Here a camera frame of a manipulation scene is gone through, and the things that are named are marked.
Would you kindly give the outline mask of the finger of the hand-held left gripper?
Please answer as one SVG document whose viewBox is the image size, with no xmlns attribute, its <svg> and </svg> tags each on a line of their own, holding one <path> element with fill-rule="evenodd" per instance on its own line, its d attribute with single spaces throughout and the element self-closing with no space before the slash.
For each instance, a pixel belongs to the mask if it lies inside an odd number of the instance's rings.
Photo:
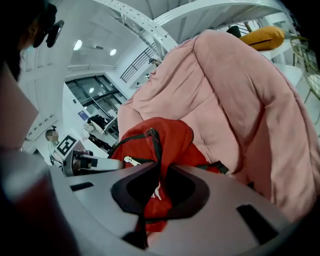
<svg viewBox="0 0 320 256">
<path fill-rule="evenodd" d="M 124 168 L 124 162 L 117 159 L 102 158 L 91 155 L 81 155 L 80 174 L 98 174 L 116 171 Z"/>
</svg>

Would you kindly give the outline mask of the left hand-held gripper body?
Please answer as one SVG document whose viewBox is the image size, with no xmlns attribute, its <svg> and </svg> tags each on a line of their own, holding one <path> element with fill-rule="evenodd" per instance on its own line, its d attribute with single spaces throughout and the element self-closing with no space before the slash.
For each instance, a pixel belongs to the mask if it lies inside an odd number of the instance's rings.
<svg viewBox="0 0 320 256">
<path fill-rule="evenodd" d="M 90 175 L 93 152 L 85 149 L 82 142 L 67 135 L 57 146 L 56 154 L 66 177 Z"/>
</svg>

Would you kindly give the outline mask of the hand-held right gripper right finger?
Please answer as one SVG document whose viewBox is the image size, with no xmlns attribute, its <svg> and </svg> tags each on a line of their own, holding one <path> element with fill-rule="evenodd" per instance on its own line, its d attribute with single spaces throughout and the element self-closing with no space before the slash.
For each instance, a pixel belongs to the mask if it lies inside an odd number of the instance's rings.
<svg viewBox="0 0 320 256">
<path fill-rule="evenodd" d="M 194 216 L 169 220 L 162 232 L 152 234 L 148 238 L 149 253 L 157 256 L 234 256 L 259 246 L 237 210 L 241 206 L 252 206 L 277 233 L 290 225 L 269 200 L 233 178 L 193 166 L 180 165 L 179 169 L 208 185 L 208 201 Z"/>
</svg>

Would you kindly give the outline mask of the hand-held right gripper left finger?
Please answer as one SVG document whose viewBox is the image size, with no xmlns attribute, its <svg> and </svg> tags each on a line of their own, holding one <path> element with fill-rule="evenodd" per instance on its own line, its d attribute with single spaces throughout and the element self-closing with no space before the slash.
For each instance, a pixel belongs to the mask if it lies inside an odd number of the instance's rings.
<svg viewBox="0 0 320 256">
<path fill-rule="evenodd" d="M 123 211 L 114 200 L 131 199 L 122 183 L 140 180 L 156 172 L 156 163 L 130 168 L 66 177 L 50 166 L 49 173 L 59 208 L 80 251 L 150 251 L 156 234 L 147 236 L 143 215 Z"/>
</svg>

